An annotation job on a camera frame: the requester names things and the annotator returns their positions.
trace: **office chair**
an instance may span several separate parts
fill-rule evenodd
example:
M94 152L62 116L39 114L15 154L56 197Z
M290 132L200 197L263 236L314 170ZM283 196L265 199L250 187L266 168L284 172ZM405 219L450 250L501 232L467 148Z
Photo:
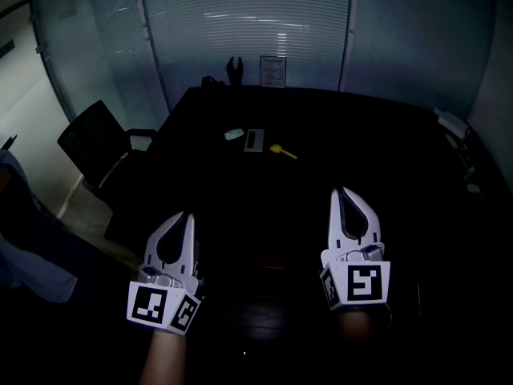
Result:
M124 131L103 101L74 119L57 143L84 176L84 187L115 211L126 204L146 176L145 152L131 147L131 136L156 137L155 130Z

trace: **dark desk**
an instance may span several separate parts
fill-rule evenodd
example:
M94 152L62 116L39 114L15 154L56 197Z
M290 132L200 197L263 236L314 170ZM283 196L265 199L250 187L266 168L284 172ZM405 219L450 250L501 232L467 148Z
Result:
M243 152L244 137L226 141L231 128L265 129L264 152ZM298 160L272 154L271 144ZM392 341L418 341L419 282L428 314L454 301L446 284L458 274L457 247L472 245L475 209L431 111L331 91L191 88L148 152L156 171L143 216L129 215L132 228L145 241L174 213L196 214L208 296L191 336L202 338L204 356L215 349L205 338L241 349L249 339L256 347L299 336L316 347L331 335L318 270L336 186L380 218L392 262ZM437 263L440 253L446 263Z

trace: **yellow scoop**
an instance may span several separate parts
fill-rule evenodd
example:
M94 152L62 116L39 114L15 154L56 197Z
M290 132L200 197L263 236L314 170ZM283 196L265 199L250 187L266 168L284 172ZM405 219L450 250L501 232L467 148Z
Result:
M280 154L280 152L283 152L287 156L292 157L294 160L297 160L297 157L295 155L291 154L288 151L285 151L279 144L272 145L271 146L271 151L275 152L276 154Z

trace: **chair backrest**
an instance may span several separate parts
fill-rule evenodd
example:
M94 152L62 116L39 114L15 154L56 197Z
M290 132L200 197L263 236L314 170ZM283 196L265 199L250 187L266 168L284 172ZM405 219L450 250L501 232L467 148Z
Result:
M101 100L74 119L57 143L95 187L131 151L130 137Z

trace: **floor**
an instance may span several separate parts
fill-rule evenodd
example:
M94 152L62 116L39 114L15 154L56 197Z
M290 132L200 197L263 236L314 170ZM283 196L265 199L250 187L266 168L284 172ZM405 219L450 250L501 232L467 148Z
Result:
M80 184L69 199L61 222L73 234L136 271L141 259L124 245L103 238L111 217L111 209Z

